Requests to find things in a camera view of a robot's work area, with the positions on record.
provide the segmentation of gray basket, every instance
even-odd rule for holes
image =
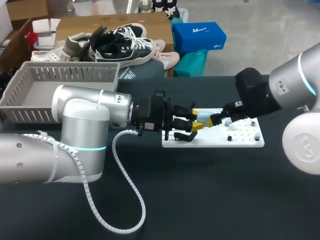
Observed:
[[[116,91],[119,68],[115,62],[25,62],[4,91],[0,111],[14,123],[56,124],[51,105],[58,86]]]

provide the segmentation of teal box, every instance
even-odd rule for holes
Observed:
[[[205,74],[208,51],[187,53],[174,67],[175,77],[201,77]]]

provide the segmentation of shoe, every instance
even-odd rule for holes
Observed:
[[[176,52],[161,53],[157,51],[153,58],[163,63],[164,70],[173,68],[180,60],[180,56]]]
[[[96,49],[109,45],[116,39],[124,38],[145,38],[147,36],[146,28],[139,23],[131,23],[120,26],[114,30],[101,32],[97,37],[90,41],[88,57],[91,61],[96,61]]]
[[[148,38],[124,36],[96,49],[97,62],[118,62],[120,68],[148,62],[157,51],[156,44]]]
[[[152,0],[152,9],[155,12],[163,12],[165,10],[165,0]]]
[[[81,59],[81,53],[89,42],[91,33],[79,33],[74,36],[68,36],[62,49],[60,62],[78,62]]]
[[[166,48],[166,42],[163,40],[154,40],[156,50],[162,53]]]
[[[177,8],[177,0],[164,0],[165,13],[170,21],[173,18],[180,18],[180,12]]]
[[[32,62],[61,62],[63,46],[51,51],[33,51],[31,53]]]
[[[153,12],[152,0],[140,0],[138,3],[139,13],[151,13]]]

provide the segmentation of black tablecloth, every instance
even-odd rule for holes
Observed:
[[[122,80],[118,91],[136,99],[154,89],[166,90],[173,104],[195,102],[197,108],[239,100],[232,76]],[[1,185],[0,239],[319,239],[320,177],[296,169],[282,148],[283,130],[300,113],[283,110],[261,117],[264,148],[172,149],[162,148],[160,133],[121,137],[119,158],[147,208],[143,228],[131,235],[110,233],[96,221],[81,184]],[[59,140],[60,127],[7,122],[1,131],[42,130]],[[109,146],[116,133],[110,132]],[[103,175],[90,187],[109,224],[130,228],[138,222],[139,201],[110,147]]]

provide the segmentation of white spiral cable wrap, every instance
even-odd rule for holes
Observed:
[[[136,188],[136,186],[134,185],[134,183],[131,181],[130,177],[128,176],[126,170],[122,166],[122,164],[121,164],[121,162],[120,162],[120,160],[118,158],[117,152],[116,152],[117,140],[118,140],[119,137],[121,137],[122,135],[125,135],[125,134],[138,135],[138,132],[136,130],[124,130],[124,131],[119,132],[114,137],[114,139],[112,141],[112,153],[113,153],[115,161],[118,164],[120,170],[122,171],[124,177],[126,178],[128,183],[131,185],[132,189],[134,190],[136,196],[139,198],[139,201],[141,203],[141,208],[142,208],[141,219],[140,219],[139,223],[136,226],[134,226],[134,227],[132,227],[130,229],[118,229],[118,228],[115,228],[115,227],[109,225],[108,223],[106,223],[106,221],[99,214],[99,212],[98,212],[98,210],[97,210],[97,208],[95,206],[95,203],[94,203],[94,201],[92,199],[92,196],[91,196],[91,193],[90,193],[90,189],[89,189],[89,184],[88,184],[87,177],[86,177],[86,173],[85,173],[85,170],[84,170],[79,158],[73,152],[72,148],[70,148],[69,146],[66,146],[65,144],[63,144],[61,142],[56,142],[58,148],[66,151],[71,156],[71,158],[75,161],[75,163],[76,163],[76,165],[77,165],[77,167],[79,169],[81,178],[82,178],[82,182],[83,182],[83,187],[84,187],[84,191],[85,191],[85,194],[86,194],[86,198],[87,198],[87,200],[89,202],[89,205],[91,207],[91,210],[92,210],[94,216],[96,217],[96,219],[99,221],[99,223],[102,226],[104,226],[106,229],[110,230],[111,232],[114,232],[114,233],[117,233],[117,234],[130,234],[130,233],[133,233],[133,232],[137,231],[144,224],[145,219],[146,219],[146,205],[145,205],[145,202],[144,202],[140,192],[138,191],[138,189]],[[40,141],[43,141],[43,142],[46,142],[46,143],[49,143],[49,144],[52,144],[52,145],[54,145],[54,141],[55,141],[52,137],[45,136],[45,135],[24,134],[24,136],[27,136],[27,137],[30,137],[30,138],[33,138],[33,139],[37,139],[37,140],[40,140]]]

